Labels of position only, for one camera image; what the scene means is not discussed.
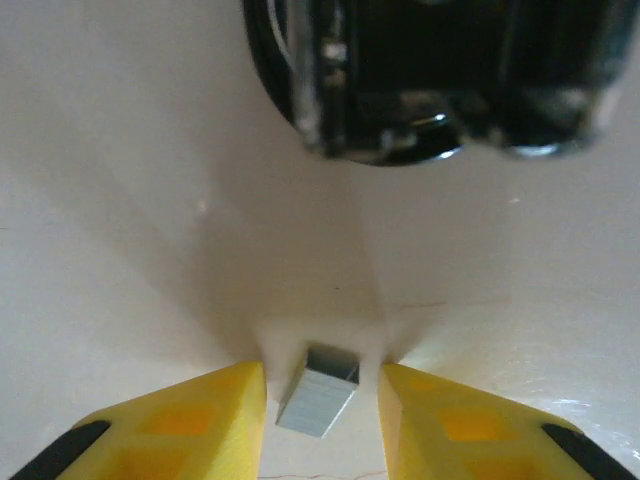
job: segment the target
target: white backdrop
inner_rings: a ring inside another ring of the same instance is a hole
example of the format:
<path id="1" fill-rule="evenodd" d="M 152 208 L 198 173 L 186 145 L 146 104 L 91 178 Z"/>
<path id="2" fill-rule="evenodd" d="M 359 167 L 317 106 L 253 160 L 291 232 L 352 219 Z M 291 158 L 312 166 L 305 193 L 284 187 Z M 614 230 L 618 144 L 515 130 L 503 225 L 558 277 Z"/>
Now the white backdrop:
<path id="1" fill-rule="evenodd" d="M 0 476 L 97 408 L 262 358 L 261 475 L 383 479 L 388 355 L 565 416 L 640 475 L 631 70 L 586 155 L 377 170 L 302 150 L 239 0 L 3 2 Z M 308 340 L 363 356 L 325 440 L 273 426 Z"/>

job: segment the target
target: small metal block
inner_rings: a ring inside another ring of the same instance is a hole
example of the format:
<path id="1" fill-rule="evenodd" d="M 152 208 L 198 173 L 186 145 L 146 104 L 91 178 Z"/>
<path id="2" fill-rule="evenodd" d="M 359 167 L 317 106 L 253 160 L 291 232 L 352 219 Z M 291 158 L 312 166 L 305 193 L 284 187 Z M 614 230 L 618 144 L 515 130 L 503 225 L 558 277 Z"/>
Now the small metal block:
<path id="1" fill-rule="evenodd" d="M 276 425 L 322 438 L 336 422 L 360 381 L 358 357 L 312 347 L 282 402 Z"/>

